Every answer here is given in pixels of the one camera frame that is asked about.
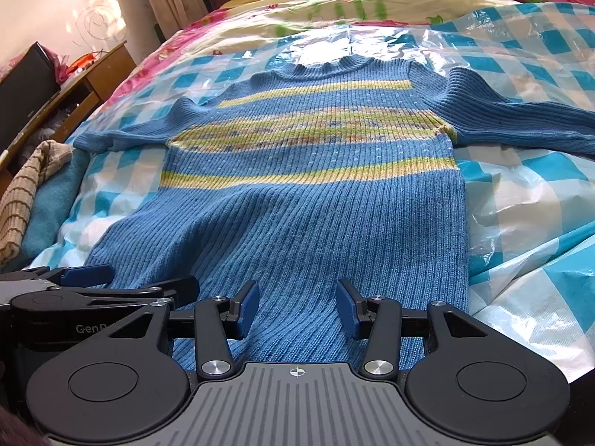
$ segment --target drawing on wall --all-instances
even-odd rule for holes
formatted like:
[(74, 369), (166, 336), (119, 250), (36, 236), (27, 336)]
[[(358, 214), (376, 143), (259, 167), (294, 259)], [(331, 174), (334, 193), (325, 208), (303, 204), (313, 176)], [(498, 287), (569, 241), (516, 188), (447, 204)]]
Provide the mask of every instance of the drawing on wall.
[(126, 37), (126, 24), (117, 1), (94, 4), (78, 15), (75, 27), (80, 39), (73, 43), (89, 50), (109, 50)]

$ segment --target bed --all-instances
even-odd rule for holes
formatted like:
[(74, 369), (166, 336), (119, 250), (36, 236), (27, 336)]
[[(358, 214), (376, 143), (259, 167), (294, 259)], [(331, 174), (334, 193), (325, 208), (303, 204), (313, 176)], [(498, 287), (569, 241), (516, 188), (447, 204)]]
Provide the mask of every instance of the bed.
[[(202, 103), (288, 61), (351, 54), (414, 59), (443, 75), (462, 65), (506, 97), (593, 110), (593, 28), (595, 7), (567, 2), (259, 1), (178, 32), (77, 134), (163, 117), (181, 96)], [(31, 266), (82, 265), (112, 223), (154, 195), (164, 156), (163, 146), (93, 156), (57, 242)], [(470, 313), (569, 381), (595, 368), (595, 163), (492, 144), (459, 147), (455, 158), (466, 181)], [(179, 342), (175, 356), (189, 350)]]

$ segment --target folded striped sweater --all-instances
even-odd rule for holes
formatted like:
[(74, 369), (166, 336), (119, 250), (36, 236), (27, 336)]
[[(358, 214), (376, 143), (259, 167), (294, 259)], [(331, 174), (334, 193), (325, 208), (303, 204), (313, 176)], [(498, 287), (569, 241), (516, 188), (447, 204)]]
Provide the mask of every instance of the folded striped sweater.
[[(87, 131), (102, 153), (168, 147), (156, 195), (114, 223), (88, 264), (111, 263), (114, 287), (186, 274), (201, 297), (248, 279), (261, 305), (237, 359), (356, 362), (341, 331), (338, 278), (368, 295), (424, 308), (468, 301), (465, 186), (453, 144), (492, 141), (595, 152), (595, 113), (514, 103), (476, 73), (448, 79), (415, 62), (349, 56), (287, 65), (233, 84), (204, 105), (181, 98), (166, 117)], [(421, 357), (402, 348), (402, 367)], [(193, 366), (192, 343), (175, 358)]]

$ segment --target blue and white checkered sheet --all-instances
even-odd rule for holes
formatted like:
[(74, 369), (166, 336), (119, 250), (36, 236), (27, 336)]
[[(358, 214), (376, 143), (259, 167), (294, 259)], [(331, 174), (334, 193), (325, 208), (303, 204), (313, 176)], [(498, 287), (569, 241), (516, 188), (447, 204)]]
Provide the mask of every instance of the blue and white checkered sheet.
[[(233, 56), (184, 55), (84, 127), (145, 122), (181, 96), (205, 102), (287, 61), (350, 53), (415, 59), (441, 74), (463, 65), (506, 97), (593, 109), (593, 28), (594, 7), (544, 3), (477, 10), (430, 27), (317, 29)], [(164, 154), (146, 146), (94, 156), (58, 242), (32, 266), (82, 265), (111, 223), (156, 192)], [(551, 359), (569, 380), (595, 368), (595, 162), (488, 144), (455, 157), (467, 182), (471, 313)]]

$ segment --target sweater sleeve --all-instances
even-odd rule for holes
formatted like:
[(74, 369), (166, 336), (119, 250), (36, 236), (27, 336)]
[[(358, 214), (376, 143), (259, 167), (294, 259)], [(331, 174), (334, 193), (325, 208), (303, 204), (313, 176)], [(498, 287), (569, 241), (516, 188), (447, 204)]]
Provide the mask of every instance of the sweater sleeve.
[(448, 79), (417, 62), (409, 78), (423, 102), (456, 129), (455, 144), (498, 142), (595, 155), (595, 112), (556, 102), (517, 103), (463, 67)]
[(208, 112), (209, 107), (200, 106), (189, 98), (178, 99), (167, 115), (161, 119), (133, 124), (121, 129), (86, 130), (74, 139), (73, 145), (84, 151), (104, 153), (123, 151), (142, 144), (164, 144)]

